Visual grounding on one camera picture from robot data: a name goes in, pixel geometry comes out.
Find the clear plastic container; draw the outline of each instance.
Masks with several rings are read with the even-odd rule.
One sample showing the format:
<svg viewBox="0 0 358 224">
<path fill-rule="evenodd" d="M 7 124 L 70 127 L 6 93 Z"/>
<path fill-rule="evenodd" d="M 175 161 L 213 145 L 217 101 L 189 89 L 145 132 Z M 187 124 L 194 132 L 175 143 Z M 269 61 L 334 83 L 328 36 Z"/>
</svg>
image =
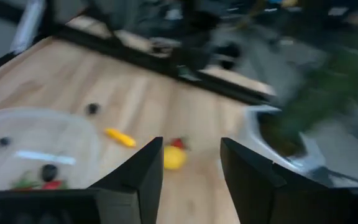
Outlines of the clear plastic container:
<svg viewBox="0 0 358 224">
<path fill-rule="evenodd" d="M 95 128 L 79 116 L 0 110 L 0 190 L 86 188 L 98 173 L 99 151 Z M 42 178 L 46 164 L 57 168 L 51 182 Z"/>
</svg>

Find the black metal frame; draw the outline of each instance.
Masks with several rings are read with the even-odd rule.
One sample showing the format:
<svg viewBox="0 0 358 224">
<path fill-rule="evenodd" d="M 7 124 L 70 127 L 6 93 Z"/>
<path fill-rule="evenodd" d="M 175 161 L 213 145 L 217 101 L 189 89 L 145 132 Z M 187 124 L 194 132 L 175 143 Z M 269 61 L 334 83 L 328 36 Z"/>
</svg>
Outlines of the black metal frame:
<svg viewBox="0 0 358 224">
<path fill-rule="evenodd" d="M 66 26 L 65 24 L 58 23 L 54 20 L 55 13 L 53 2 L 54 0 L 46 0 L 47 7 L 39 29 L 39 36 L 36 37 L 36 40 L 52 35 L 56 38 L 73 42 L 88 49 L 98 51 L 102 54 L 112 56 L 116 59 L 132 63 L 148 70 L 155 71 L 178 81 L 185 82 L 205 90 L 213 91 L 243 103 L 250 105 L 269 103 L 269 96 L 265 93 L 240 86 L 236 83 L 228 82 L 207 73 L 192 70 L 191 72 L 197 77 L 196 79 L 180 76 L 177 66 L 180 65 L 181 57 L 173 56 L 174 54 L 167 58 L 154 57 L 145 52 L 126 47 L 118 38 L 115 38 L 114 35 L 113 38 L 103 39 L 83 32 L 82 30 L 74 29 Z M 0 18 L 4 20 L 18 24 L 23 12 L 23 9 L 19 9 L 0 1 Z M 101 22 L 105 21 L 103 19 L 104 15 L 95 9 L 88 10 L 87 13 L 92 13 L 92 17 L 100 20 Z M 112 27 L 106 22 L 105 24 L 107 27 L 110 27 L 109 30 L 112 32 Z M 11 54 L 12 53 L 9 53 L 7 55 L 12 57 L 8 57 L 6 55 L 0 58 L 0 66 L 14 57 L 14 55 Z"/>
</svg>

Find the yellow lemon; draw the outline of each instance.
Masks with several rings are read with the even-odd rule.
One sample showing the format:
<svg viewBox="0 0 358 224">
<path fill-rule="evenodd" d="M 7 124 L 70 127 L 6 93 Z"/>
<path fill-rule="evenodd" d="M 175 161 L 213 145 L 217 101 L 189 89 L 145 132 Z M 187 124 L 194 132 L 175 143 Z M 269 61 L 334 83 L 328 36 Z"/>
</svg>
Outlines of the yellow lemon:
<svg viewBox="0 0 358 224">
<path fill-rule="evenodd" d="M 164 149 L 164 168 L 176 170 L 182 167 L 186 161 L 186 153 L 175 146 L 167 146 Z"/>
</svg>

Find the potted plant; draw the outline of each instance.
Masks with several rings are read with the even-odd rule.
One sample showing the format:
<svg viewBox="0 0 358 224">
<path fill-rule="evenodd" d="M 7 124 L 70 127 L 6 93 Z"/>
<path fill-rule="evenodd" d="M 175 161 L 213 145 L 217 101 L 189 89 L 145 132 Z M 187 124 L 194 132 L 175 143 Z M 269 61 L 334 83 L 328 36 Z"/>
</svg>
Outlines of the potted plant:
<svg viewBox="0 0 358 224">
<path fill-rule="evenodd" d="M 292 171 L 306 174 L 324 166 L 319 147 L 306 136 L 320 121 L 358 97 L 358 28 L 341 36 L 327 61 L 283 107 L 250 106 L 237 139 Z"/>
</svg>

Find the black ball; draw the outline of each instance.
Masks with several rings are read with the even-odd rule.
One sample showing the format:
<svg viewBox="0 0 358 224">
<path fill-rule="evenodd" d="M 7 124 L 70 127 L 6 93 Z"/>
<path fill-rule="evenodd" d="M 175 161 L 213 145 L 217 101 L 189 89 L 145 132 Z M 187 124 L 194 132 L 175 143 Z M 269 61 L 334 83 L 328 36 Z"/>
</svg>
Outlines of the black ball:
<svg viewBox="0 0 358 224">
<path fill-rule="evenodd" d="M 230 70 L 235 66 L 235 63 L 231 62 L 231 61 L 227 61 L 227 60 L 222 60 L 221 61 L 221 66 L 224 69 Z"/>
<path fill-rule="evenodd" d="M 45 182 L 53 181 L 58 174 L 58 169 L 55 165 L 47 164 L 41 168 L 41 179 Z"/>
<path fill-rule="evenodd" d="M 153 46 L 152 47 L 152 53 L 153 54 L 160 54 L 163 51 L 163 47 L 160 46 Z"/>
<path fill-rule="evenodd" d="M 269 49 L 272 52 L 278 52 L 280 50 L 279 41 L 280 41 L 280 39 L 270 39 L 270 40 L 268 40 L 267 44 L 269 46 Z"/>
<path fill-rule="evenodd" d="M 11 139 L 9 137 L 0 138 L 0 147 L 6 147 L 11 144 Z"/>
<path fill-rule="evenodd" d="M 229 42 L 224 46 L 217 47 L 215 53 L 232 58 L 239 58 L 241 56 L 240 46 L 233 42 Z"/>
<path fill-rule="evenodd" d="M 98 110 L 99 110 L 99 105 L 97 103 L 91 103 L 86 107 L 86 112 L 89 115 L 98 113 Z"/>
</svg>

